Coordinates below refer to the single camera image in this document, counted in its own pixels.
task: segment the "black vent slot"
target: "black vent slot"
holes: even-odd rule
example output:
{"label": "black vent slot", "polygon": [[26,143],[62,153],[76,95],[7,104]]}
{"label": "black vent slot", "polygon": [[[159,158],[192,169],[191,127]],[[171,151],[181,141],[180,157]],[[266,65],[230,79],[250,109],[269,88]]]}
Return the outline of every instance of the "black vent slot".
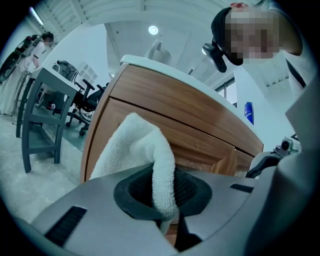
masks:
{"label": "black vent slot", "polygon": [[87,210],[84,208],[72,206],[45,234],[45,237],[57,246],[62,247],[83,218],[86,211]]}
{"label": "black vent slot", "polygon": [[152,174],[153,171],[148,171],[129,185],[130,195],[148,207],[152,207]]}
{"label": "black vent slot", "polygon": [[237,184],[237,183],[232,184],[230,186],[230,188],[235,189],[235,190],[240,190],[240,191],[243,191],[243,192],[247,192],[247,193],[251,193],[252,190],[254,190],[254,188],[251,187],[251,186],[240,185],[240,184]]}
{"label": "black vent slot", "polygon": [[181,172],[174,172],[174,198],[176,206],[180,207],[195,197],[198,187],[189,179],[181,175]]}

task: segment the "window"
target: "window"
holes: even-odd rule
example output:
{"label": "window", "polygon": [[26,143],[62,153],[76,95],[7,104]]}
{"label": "window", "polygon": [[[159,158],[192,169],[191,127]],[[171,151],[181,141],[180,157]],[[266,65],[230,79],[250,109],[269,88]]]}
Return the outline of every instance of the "window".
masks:
{"label": "window", "polygon": [[215,90],[222,97],[226,98],[230,103],[237,107],[237,87],[233,77]]}

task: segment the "wooden cabinet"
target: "wooden cabinet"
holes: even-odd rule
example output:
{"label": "wooden cabinet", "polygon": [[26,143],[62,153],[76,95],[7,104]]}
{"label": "wooden cabinet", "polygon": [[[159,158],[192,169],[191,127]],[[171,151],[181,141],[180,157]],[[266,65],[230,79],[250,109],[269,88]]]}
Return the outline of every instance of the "wooden cabinet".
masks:
{"label": "wooden cabinet", "polygon": [[[234,146],[165,116],[112,98],[108,101],[97,127],[91,145],[88,170],[94,169],[109,138],[132,112],[160,128],[170,144],[176,164],[211,173],[229,174]],[[92,171],[87,172],[86,180],[91,173]]]}
{"label": "wooden cabinet", "polygon": [[163,73],[123,64],[89,126],[81,181],[90,178],[109,138],[132,112],[160,128],[177,165],[230,176],[244,174],[262,151],[262,142],[233,108],[210,96],[215,91],[202,91],[207,88],[199,90]]}

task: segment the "black office chair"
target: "black office chair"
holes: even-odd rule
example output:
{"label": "black office chair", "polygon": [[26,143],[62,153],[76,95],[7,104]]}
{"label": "black office chair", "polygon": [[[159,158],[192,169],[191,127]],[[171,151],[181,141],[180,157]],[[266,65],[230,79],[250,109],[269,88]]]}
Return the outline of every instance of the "black office chair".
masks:
{"label": "black office chair", "polygon": [[98,84],[97,87],[99,88],[99,90],[94,92],[88,97],[89,91],[90,90],[94,91],[95,88],[86,79],[83,79],[82,81],[86,84],[86,89],[84,91],[84,94],[82,94],[81,91],[84,90],[84,88],[77,82],[75,83],[80,88],[80,90],[76,93],[72,102],[73,104],[75,104],[75,108],[73,109],[72,112],[69,112],[67,114],[68,116],[70,116],[70,120],[65,124],[67,127],[70,127],[73,118],[79,120],[79,123],[84,123],[84,127],[82,127],[79,132],[81,136],[86,134],[85,131],[88,130],[88,127],[90,125],[90,121],[84,119],[81,113],[81,109],[84,110],[85,112],[91,112],[96,110],[98,102],[106,88],[106,87],[101,87]]}

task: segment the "blue bottle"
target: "blue bottle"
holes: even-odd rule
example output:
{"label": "blue bottle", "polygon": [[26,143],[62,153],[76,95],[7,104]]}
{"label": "blue bottle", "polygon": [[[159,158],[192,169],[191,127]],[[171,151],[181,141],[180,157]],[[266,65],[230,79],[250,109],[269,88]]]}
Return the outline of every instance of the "blue bottle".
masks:
{"label": "blue bottle", "polygon": [[254,125],[254,106],[252,102],[247,102],[244,105],[244,116]]}

